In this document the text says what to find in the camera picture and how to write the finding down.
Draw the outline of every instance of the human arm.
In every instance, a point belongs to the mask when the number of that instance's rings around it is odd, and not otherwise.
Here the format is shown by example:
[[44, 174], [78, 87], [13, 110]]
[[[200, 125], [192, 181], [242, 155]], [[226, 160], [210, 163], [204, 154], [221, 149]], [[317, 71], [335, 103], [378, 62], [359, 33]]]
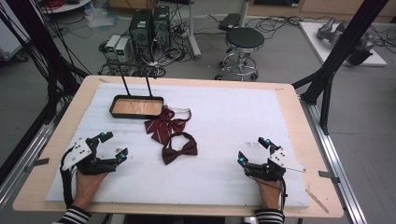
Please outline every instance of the human arm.
[[80, 171], [76, 173], [76, 197], [64, 216], [56, 223], [84, 224], [88, 222], [91, 214], [85, 211], [92, 201], [97, 190], [107, 176], [107, 173], [99, 175], [83, 175]]
[[280, 181], [265, 181], [255, 178], [259, 186], [263, 209], [255, 211], [259, 224], [278, 223], [282, 224], [285, 220], [283, 212], [278, 210], [279, 195], [281, 191]]

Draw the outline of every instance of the human hand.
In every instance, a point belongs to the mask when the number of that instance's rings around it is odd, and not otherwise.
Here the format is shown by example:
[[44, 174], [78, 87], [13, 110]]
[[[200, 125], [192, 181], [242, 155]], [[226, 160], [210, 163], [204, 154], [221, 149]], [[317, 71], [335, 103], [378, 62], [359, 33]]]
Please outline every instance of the human hand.
[[262, 206], [269, 209], [278, 209], [281, 183], [277, 181], [265, 181], [254, 178], [259, 185], [259, 192], [262, 198]]
[[84, 175], [80, 171], [76, 173], [76, 198], [72, 205], [81, 209], [86, 209], [88, 204], [92, 201], [93, 196], [107, 176], [108, 173], [99, 175]]

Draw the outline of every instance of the cardboard box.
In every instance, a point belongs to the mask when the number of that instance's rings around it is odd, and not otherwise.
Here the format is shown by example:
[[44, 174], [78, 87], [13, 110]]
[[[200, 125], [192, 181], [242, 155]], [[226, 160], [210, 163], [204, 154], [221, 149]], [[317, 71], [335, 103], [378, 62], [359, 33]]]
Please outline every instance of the cardboard box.
[[109, 0], [108, 3], [110, 7], [118, 9], [154, 9], [158, 3], [158, 0]]

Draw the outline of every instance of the wooden table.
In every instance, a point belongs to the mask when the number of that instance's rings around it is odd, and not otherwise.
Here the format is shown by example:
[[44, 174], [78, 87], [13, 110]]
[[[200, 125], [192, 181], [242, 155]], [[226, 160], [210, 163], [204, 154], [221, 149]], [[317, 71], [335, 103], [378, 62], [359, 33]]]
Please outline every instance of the wooden table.
[[[145, 84], [139, 77], [127, 77], [128, 83]], [[101, 83], [121, 83], [120, 77], [86, 77], [75, 98], [67, 108], [61, 122], [49, 140], [40, 159], [49, 158], [49, 164], [33, 169], [17, 196], [13, 208], [17, 211], [65, 211], [64, 203], [46, 202], [45, 197], [51, 182], [59, 171], [59, 162], [90, 105], [96, 89]], [[192, 86], [219, 88], [249, 88], [274, 90], [288, 129], [296, 159], [304, 165], [304, 185], [310, 206], [302, 209], [285, 209], [286, 217], [341, 217], [344, 212], [332, 181], [318, 175], [327, 171], [321, 158], [314, 135], [309, 127], [304, 111], [294, 88], [289, 84], [231, 82], [196, 79], [159, 78], [150, 81], [152, 85]], [[249, 206], [203, 206], [203, 205], [164, 205], [133, 203], [92, 203], [90, 212], [122, 214], [164, 214], [202, 216], [253, 216], [254, 207]]]

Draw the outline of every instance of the maroon ribbon bow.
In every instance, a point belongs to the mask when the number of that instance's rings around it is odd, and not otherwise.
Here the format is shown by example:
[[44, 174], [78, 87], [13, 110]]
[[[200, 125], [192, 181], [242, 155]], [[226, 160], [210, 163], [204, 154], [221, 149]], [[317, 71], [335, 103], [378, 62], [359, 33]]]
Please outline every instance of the maroon ribbon bow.
[[[190, 141], [186, 143], [186, 145], [184, 145], [180, 151], [176, 151], [172, 149], [172, 138], [179, 135], [184, 135], [186, 138], [190, 139]], [[197, 143], [195, 142], [195, 139], [188, 133], [172, 133], [169, 137], [169, 142], [163, 147], [163, 161], [165, 162], [165, 165], [171, 163], [182, 154], [188, 156], [198, 155]]]
[[165, 105], [157, 119], [145, 121], [146, 133], [153, 133], [151, 138], [164, 145], [168, 142], [172, 131], [175, 133], [183, 132], [186, 122], [191, 118], [190, 110], [189, 113], [190, 115], [187, 119], [172, 119], [175, 116], [175, 112]]

